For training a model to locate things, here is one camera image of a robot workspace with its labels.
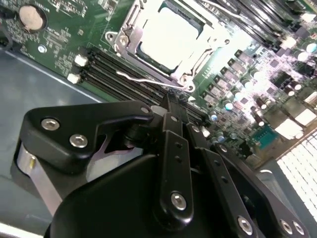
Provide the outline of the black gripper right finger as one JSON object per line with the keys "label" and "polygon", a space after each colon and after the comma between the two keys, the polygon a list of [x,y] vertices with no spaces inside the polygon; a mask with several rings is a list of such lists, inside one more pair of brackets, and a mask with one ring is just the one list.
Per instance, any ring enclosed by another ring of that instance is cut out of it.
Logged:
{"label": "black gripper right finger", "polygon": [[185,100],[178,102],[186,123],[191,152],[220,209],[217,220],[225,238],[308,238],[300,219],[236,154],[221,143],[209,146],[188,117]]}

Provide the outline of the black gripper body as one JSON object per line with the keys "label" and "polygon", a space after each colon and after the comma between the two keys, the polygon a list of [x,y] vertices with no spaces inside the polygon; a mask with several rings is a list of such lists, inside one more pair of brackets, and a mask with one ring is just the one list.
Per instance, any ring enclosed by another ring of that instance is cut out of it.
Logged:
{"label": "black gripper body", "polygon": [[194,217],[181,231],[165,230],[153,204],[157,159],[136,158],[69,194],[57,209],[47,238],[228,238],[220,203],[206,178],[192,172]]}

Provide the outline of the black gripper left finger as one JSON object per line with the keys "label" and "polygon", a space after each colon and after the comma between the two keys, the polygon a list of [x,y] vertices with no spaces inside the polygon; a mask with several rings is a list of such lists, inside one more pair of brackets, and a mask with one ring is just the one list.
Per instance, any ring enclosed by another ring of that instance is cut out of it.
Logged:
{"label": "black gripper left finger", "polygon": [[188,225],[194,217],[190,149],[178,102],[169,93],[158,106],[121,101],[32,109],[22,121],[15,166],[54,216],[76,189],[154,156],[154,217],[160,225]]}

